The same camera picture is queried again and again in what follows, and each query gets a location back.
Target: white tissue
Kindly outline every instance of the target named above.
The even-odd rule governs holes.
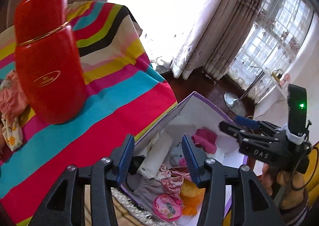
[[[156,176],[173,144],[173,141],[174,140],[166,132],[161,132],[159,138],[156,140],[143,163],[138,168],[138,173],[146,179],[151,179]]]

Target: gold logo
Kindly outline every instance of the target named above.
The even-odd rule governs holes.
[[[48,74],[43,75],[42,77],[39,77],[33,82],[36,83],[39,87],[46,86],[56,80],[60,76],[60,74],[60,70],[52,71]]]

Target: red thermos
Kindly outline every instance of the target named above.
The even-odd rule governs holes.
[[[24,0],[14,16],[22,89],[36,114],[52,124],[73,118],[87,98],[66,8],[67,0]]]

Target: metal screw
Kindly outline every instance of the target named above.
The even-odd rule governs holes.
[[[101,161],[106,164],[106,163],[111,162],[111,159],[109,159],[109,158],[102,158]]]
[[[68,166],[68,171],[74,171],[76,169],[75,165],[69,165]]]
[[[214,164],[216,162],[216,160],[214,160],[213,158],[208,158],[208,159],[206,159],[206,162],[208,164]]]
[[[240,168],[241,168],[243,171],[246,171],[246,172],[249,171],[249,169],[250,169],[249,166],[247,166],[247,165],[243,165],[243,166],[241,166]]]

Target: blue gripper pad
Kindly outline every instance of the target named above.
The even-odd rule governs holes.
[[[207,155],[202,149],[195,147],[189,135],[183,136],[181,147],[190,177],[196,186],[199,186],[202,183],[200,175],[204,173],[204,162],[207,159]]]
[[[133,156],[133,152],[134,152],[134,144],[135,144],[134,136],[127,135],[119,151],[115,153],[115,155],[120,157],[120,160],[118,163],[118,172],[117,172],[118,175],[116,177],[116,182],[118,185],[122,184],[126,178],[126,175],[131,163],[131,159]]]
[[[259,122],[238,115],[235,117],[235,123],[239,126],[247,127],[251,130],[260,129]]]

